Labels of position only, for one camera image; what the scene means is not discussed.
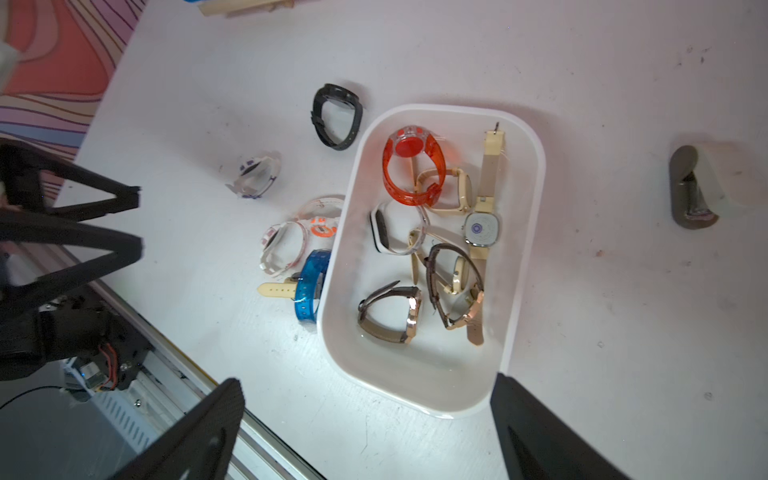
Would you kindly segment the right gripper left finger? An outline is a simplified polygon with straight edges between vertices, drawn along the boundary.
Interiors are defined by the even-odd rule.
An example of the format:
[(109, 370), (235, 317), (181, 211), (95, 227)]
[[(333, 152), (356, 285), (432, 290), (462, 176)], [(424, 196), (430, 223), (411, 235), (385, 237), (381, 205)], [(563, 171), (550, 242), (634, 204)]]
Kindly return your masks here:
[(241, 383), (222, 382), (114, 479), (224, 479), (245, 412)]

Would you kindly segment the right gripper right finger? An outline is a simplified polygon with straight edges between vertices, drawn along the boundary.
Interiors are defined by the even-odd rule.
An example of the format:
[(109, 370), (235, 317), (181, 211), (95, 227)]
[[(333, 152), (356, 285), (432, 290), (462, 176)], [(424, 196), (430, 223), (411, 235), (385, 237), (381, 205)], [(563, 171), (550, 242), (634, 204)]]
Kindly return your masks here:
[(517, 380), (499, 373), (490, 397), (510, 479), (625, 479)]

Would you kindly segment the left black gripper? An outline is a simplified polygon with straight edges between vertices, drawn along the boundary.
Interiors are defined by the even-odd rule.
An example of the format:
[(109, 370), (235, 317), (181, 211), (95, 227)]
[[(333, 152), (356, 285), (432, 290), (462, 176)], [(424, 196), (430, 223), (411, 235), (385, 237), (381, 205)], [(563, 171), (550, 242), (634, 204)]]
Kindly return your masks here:
[[(92, 198), (58, 206), (51, 195), (56, 182), (63, 188), (85, 189)], [(11, 208), (72, 221), (140, 205), (138, 186), (11, 139), (1, 141), (1, 189), (1, 198)], [(61, 262), (30, 283), (1, 289), (3, 312), (26, 312), (15, 318), (1, 315), (1, 379), (21, 379), (54, 361), (73, 359), (79, 367), (93, 363), (106, 381), (134, 380), (150, 342), (86, 284), (139, 261), (143, 239), (82, 224), (3, 224), (1, 240), (37, 245)]]

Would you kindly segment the dark brown leather watch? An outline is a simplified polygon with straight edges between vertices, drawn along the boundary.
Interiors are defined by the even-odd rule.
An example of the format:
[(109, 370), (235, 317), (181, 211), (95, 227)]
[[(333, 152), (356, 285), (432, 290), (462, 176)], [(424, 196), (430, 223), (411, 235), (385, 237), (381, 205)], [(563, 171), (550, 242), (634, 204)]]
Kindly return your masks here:
[(465, 328), (471, 343), (482, 344), (485, 288), (478, 267), (460, 247), (442, 242), (430, 248), (425, 268), (429, 300), (444, 328)]

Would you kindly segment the white purple kids watch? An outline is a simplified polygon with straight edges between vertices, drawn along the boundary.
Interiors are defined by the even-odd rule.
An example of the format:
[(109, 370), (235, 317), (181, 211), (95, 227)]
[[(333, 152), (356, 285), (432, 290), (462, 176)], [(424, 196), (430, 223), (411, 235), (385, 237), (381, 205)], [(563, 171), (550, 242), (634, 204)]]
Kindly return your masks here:
[(281, 168), (281, 155), (277, 151), (243, 158), (237, 175), (225, 187), (240, 199), (258, 200), (272, 188)]

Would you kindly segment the brown strap watch front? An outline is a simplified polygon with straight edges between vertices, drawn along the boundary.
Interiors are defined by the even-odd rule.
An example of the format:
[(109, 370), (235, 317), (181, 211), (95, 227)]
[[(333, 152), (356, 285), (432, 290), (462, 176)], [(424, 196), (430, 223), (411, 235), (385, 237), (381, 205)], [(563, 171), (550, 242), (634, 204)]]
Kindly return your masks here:
[(421, 305), (419, 287), (394, 281), (359, 302), (357, 325), (368, 338), (407, 345), (417, 334)]

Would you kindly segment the white pink kids watch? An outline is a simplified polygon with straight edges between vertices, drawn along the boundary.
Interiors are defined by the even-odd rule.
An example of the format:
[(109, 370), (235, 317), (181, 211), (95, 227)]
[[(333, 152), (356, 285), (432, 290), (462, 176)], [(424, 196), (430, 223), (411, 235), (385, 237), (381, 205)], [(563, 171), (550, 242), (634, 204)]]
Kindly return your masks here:
[(270, 277), (294, 269), (308, 246), (307, 228), (296, 220), (271, 225), (261, 239), (260, 268)]

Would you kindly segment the beige strap watch long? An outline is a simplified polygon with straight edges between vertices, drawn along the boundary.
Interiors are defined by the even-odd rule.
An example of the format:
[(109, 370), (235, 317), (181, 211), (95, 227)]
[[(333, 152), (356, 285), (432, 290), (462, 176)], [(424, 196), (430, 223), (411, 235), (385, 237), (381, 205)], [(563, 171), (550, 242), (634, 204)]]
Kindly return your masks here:
[(470, 292), (474, 303), (467, 313), (467, 338), (476, 346), (484, 342), (482, 306), (484, 300), (484, 273), (490, 248), (500, 235), (500, 220), (495, 213), (495, 185), (504, 146), (504, 132), (495, 129), (485, 133), (484, 151), (473, 210), (465, 218), (463, 232), (469, 245), (469, 257), (479, 275)]

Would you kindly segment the white orange kids watch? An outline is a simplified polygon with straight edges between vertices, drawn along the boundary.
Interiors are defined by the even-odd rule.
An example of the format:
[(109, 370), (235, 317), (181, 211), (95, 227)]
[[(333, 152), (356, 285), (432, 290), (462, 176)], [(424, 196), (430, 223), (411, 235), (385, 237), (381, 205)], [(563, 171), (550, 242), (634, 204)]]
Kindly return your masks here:
[(318, 197), (305, 203), (297, 212), (296, 219), (310, 235), (330, 239), (335, 236), (339, 218), (345, 205), (343, 195)]

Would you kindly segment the black band watch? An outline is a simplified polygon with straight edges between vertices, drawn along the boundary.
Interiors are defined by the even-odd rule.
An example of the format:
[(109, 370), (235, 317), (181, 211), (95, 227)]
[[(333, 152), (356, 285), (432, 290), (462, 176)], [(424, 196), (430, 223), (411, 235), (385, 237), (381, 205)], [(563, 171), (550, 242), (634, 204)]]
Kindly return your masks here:
[(326, 83), (314, 95), (311, 123), (326, 147), (344, 151), (357, 138), (363, 112), (357, 94), (342, 86)]

